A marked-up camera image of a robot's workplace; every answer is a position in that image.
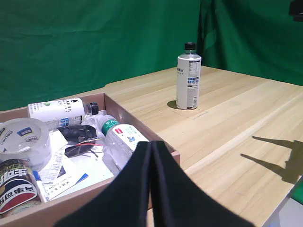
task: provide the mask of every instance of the white paper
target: white paper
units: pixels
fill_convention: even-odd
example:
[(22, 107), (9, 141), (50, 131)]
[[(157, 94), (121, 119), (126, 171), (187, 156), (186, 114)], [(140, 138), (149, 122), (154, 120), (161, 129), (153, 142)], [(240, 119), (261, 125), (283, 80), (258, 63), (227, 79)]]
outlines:
[(52, 157), (48, 164), (39, 172), (41, 181), (51, 182), (57, 178), (62, 166), (62, 157), (65, 153), (66, 139), (59, 130), (51, 131), (49, 139), (52, 149)]
[(89, 187), (93, 184), (99, 183), (114, 176), (102, 160), (102, 157), (104, 155), (104, 153), (102, 152), (102, 147), (94, 146), (92, 150), (98, 155), (98, 158), (89, 151), (82, 155), (70, 158), (70, 160), (75, 164), (75, 166), (82, 169), (88, 175), (88, 178), (69, 188), (68, 190), (60, 194), (58, 198), (69, 193), (81, 190), (83, 188)]
[(43, 182), (43, 186), (49, 199), (52, 200), (62, 192), (73, 187), (83, 177), (83, 175), (85, 175), (85, 172), (79, 169), (78, 166), (75, 166), (75, 164), (73, 164), (73, 162), (64, 155), (58, 178), (52, 182)]

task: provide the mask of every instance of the clear packing tape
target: clear packing tape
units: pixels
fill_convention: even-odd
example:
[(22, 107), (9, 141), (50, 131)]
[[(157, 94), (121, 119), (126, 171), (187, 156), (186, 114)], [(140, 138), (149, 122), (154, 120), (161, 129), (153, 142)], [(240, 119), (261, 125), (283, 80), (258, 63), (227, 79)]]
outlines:
[(16, 118), (0, 124), (0, 162), (23, 159), (40, 171), (51, 158), (48, 128), (34, 118)]

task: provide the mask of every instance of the water bottle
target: water bottle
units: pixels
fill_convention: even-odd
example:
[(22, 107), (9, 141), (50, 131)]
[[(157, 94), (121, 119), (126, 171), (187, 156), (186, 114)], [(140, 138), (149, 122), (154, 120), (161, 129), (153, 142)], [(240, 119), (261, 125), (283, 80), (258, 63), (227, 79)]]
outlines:
[(178, 56), (177, 107), (193, 110), (199, 103), (202, 58), (196, 54), (195, 43), (185, 43), (185, 53)]
[(46, 123), (49, 130), (81, 124), (87, 116), (99, 112), (98, 103), (85, 103), (80, 98), (71, 98), (27, 106), (28, 117)]
[(96, 119), (98, 128), (105, 136), (104, 154), (109, 154), (121, 170), (129, 160), (139, 141), (148, 141), (134, 126), (120, 124), (113, 116)]

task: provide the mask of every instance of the wooden table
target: wooden table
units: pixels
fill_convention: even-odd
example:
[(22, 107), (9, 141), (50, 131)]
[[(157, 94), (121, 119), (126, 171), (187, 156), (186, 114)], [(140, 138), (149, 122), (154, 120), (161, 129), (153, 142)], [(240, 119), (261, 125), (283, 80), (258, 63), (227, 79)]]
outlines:
[(176, 74), (86, 94), (108, 93), (179, 151), (202, 190), (262, 226), (303, 173), (303, 87), (203, 67), (198, 109), (184, 111), (176, 108)]

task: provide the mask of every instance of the pen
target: pen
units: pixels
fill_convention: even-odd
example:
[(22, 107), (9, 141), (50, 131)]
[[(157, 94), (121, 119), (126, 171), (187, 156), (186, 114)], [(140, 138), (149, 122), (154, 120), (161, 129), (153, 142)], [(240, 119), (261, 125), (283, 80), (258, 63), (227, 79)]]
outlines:
[(41, 195), (40, 197), (42, 197), (43, 202), (48, 202), (49, 201), (48, 194), (45, 191), (45, 188), (42, 184), (39, 173), (37, 171), (33, 171), (33, 174), (34, 174), (35, 180), (37, 181), (37, 187), (38, 187), (38, 190)]

